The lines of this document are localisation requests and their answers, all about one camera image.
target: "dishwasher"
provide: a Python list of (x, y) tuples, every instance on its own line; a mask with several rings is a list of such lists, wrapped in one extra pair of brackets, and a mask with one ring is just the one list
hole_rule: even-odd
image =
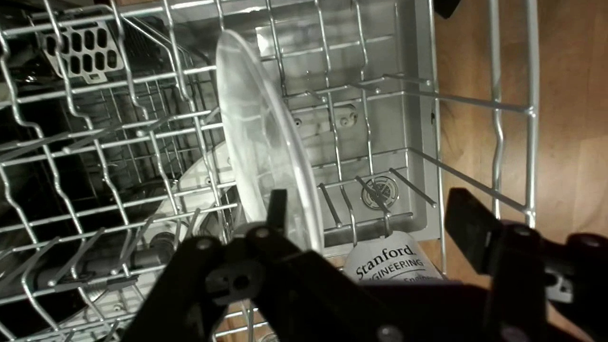
[[(535, 0), (522, 7), (527, 98), (508, 104), (497, 0), (487, 0), (487, 98), (438, 90), (428, 0), (1, 3), (1, 339), (115, 339), (185, 235), (233, 237), (242, 218), (218, 106), (221, 30), (242, 35), (292, 115), (326, 258), (389, 223), (436, 239), (444, 269), (444, 172), (491, 197), (495, 214), (506, 204), (533, 225)], [(487, 183), (440, 159), (442, 102), (491, 115)], [(525, 125), (522, 202), (501, 191), (501, 113)], [(237, 334), (273, 339), (246, 303), (216, 339)]]

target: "label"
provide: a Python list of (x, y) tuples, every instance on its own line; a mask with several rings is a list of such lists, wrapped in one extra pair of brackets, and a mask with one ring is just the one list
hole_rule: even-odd
[(343, 263), (343, 273), (354, 280), (440, 278), (436, 267), (404, 231), (356, 242)]

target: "clear plate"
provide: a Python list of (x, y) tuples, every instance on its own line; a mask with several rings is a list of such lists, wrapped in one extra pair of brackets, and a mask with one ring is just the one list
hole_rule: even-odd
[(316, 187), (290, 111), (246, 41), (225, 30), (216, 45), (216, 83), (229, 163), (244, 218), (265, 220), (273, 187), (284, 187), (286, 237), (322, 248)]

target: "wire rack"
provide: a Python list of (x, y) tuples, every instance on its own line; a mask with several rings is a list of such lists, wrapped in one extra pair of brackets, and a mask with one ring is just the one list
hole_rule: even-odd
[[(332, 252), (404, 227), (440, 240), (444, 269), (440, 170), (493, 197), (497, 216), (506, 204), (535, 225), (535, 0), (523, 0), (523, 104), (501, 100), (497, 0), (487, 1), (489, 98), (438, 92), (430, 1), (58, 7), (39, 0), (7, 9), (0, 20), (5, 339), (113, 339), (181, 237), (233, 237), (240, 214), (229, 157), (219, 153), (212, 52), (223, 28), (248, 31), (292, 109), (318, 180)], [(440, 102), (491, 115), (489, 183), (440, 161)], [(527, 132), (523, 201), (501, 191), (506, 111), (520, 115)], [(269, 337), (248, 303), (227, 313), (216, 337), (240, 332)]]

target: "wire basket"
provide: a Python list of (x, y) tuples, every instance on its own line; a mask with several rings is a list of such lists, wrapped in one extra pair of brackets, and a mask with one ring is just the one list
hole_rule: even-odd
[[(238, 199), (214, 88), (214, 43), (237, 30), (280, 88), (322, 202), (326, 256), (390, 229), (438, 239), (447, 170), (525, 214), (537, 159), (535, 0), (527, 102), (501, 102), (489, 0), (491, 96), (436, 88), (430, 1), (162, 0), (143, 5), (5, 3), (0, 20), (0, 332), (111, 339), (187, 235), (233, 237)], [(440, 161), (438, 104), (493, 117), (491, 180)], [(527, 126), (525, 187), (501, 191), (501, 111)], [(248, 303), (216, 337), (271, 339)]]

